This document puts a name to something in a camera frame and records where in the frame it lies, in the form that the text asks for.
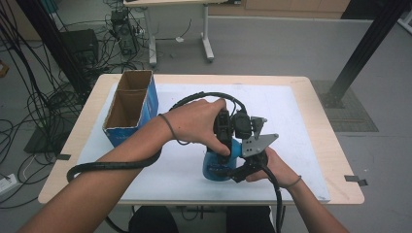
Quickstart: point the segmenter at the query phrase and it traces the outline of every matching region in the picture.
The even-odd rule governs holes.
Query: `forearm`
[[[157,117],[99,161],[145,160],[170,138],[169,129]],[[136,169],[80,174],[21,231],[92,232],[118,203],[140,171]]]
[[[309,232],[348,232],[316,199],[304,181],[288,188]]]

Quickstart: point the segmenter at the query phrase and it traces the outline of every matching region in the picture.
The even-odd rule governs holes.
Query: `table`
[[[155,36],[151,27],[151,14],[149,7],[153,6],[167,6],[167,5],[183,5],[183,4],[202,4],[203,5],[203,32],[201,38],[203,47],[206,51],[206,57],[209,61],[213,61],[215,56],[213,55],[212,47],[209,42],[208,28],[209,28],[209,6],[210,3],[222,3],[226,0],[136,0],[132,2],[124,1],[123,4],[128,8],[142,8],[144,10],[146,30],[149,37],[149,63],[155,67],[157,64],[156,49],[155,49]]]
[[[306,130],[321,166],[323,176],[326,179],[326,186],[330,195],[328,204],[361,204],[364,201],[359,185],[345,181],[344,175],[353,175],[352,169],[327,120],[315,90],[307,78],[213,75],[154,75],[154,78],[156,83],[244,83],[290,86],[306,125]],[[107,99],[108,93],[113,84],[117,83],[119,79],[120,75],[114,74],[103,75],[97,81],[61,152],[63,154],[70,154],[71,157],[69,160],[56,161],[39,195],[39,201],[41,203],[50,201],[54,195],[67,184],[66,173],[77,164],[78,158],[90,135],[92,126]],[[187,202],[188,205],[194,203],[198,205],[201,204],[196,201]]]

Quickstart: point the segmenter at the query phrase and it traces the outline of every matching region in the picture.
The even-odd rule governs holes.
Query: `hand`
[[[226,102],[219,99],[209,103],[204,99],[174,109],[164,116],[169,120],[178,140],[201,143],[216,153],[230,155],[227,146],[219,142],[213,133],[213,124]]]
[[[267,167],[272,171],[278,180],[280,187],[286,187],[291,183],[294,183],[298,179],[297,173],[292,170],[288,164],[286,164],[278,153],[272,148],[266,148],[266,154],[268,158]],[[246,178],[247,182],[255,182],[261,179],[266,179],[267,175],[263,171],[258,171]]]

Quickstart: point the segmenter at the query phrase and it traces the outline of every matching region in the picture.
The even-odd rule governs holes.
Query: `black pole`
[[[390,0],[373,20],[363,38],[360,40],[342,72],[328,93],[321,94],[321,101],[326,108],[343,108],[341,99],[361,69],[378,49],[379,45],[391,31],[406,9],[409,0]]]
[[[80,100],[85,103],[91,92],[91,86],[78,61],[63,43],[59,30],[43,7],[41,0],[17,0],[17,3],[78,93]]]

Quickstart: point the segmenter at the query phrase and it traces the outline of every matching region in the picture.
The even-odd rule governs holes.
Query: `black tape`
[[[366,179],[361,180],[358,176],[347,176],[345,175],[346,182],[356,182],[359,186],[367,186],[368,183]]]
[[[61,153],[57,156],[58,160],[69,160],[72,155]]]

